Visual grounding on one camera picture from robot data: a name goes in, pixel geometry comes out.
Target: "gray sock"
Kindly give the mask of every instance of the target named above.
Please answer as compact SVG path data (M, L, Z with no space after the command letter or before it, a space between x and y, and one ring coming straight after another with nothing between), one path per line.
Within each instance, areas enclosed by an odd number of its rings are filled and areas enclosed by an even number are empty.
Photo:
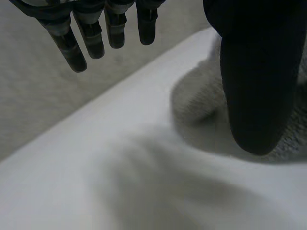
M186 74L173 89L171 101L174 118L194 123L212 114L225 104L220 73L220 43L218 36L209 58ZM265 156L252 156L263 161L287 161L300 155L307 144L307 42L300 64L294 109L283 137L276 148Z

